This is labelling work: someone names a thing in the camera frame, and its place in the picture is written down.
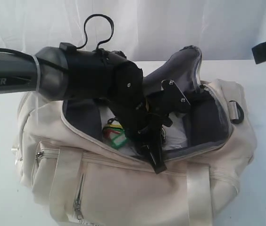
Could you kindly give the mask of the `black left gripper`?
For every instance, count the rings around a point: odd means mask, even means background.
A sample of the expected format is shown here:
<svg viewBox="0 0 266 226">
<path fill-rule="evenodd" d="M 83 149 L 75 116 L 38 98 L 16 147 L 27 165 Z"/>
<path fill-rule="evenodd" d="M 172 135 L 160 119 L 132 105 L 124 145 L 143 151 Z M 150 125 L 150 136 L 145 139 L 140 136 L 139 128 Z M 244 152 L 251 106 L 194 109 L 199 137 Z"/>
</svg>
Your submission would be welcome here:
<svg viewBox="0 0 266 226">
<path fill-rule="evenodd" d="M 121 125 L 125 135 L 159 174 L 166 170 L 162 145 L 166 141 L 164 126 L 170 127 L 171 105 L 165 91 L 154 92 L 144 97 L 138 105 L 123 110 Z"/>
</svg>

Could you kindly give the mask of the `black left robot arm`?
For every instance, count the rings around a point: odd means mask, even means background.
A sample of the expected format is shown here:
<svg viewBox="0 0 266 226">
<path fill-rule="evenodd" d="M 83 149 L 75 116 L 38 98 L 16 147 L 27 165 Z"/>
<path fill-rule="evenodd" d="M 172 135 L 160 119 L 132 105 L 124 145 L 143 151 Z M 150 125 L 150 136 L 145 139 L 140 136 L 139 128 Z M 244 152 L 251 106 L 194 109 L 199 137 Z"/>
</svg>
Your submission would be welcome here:
<svg viewBox="0 0 266 226">
<path fill-rule="evenodd" d="M 120 51 L 93 51 L 62 42 L 29 55 L 0 48 L 0 94 L 35 91 L 48 100 L 104 99 L 125 135 L 151 164 L 155 173 L 166 170 L 161 128 L 164 117 L 155 113 L 143 91 L 143 72 Z"/>
</svg>

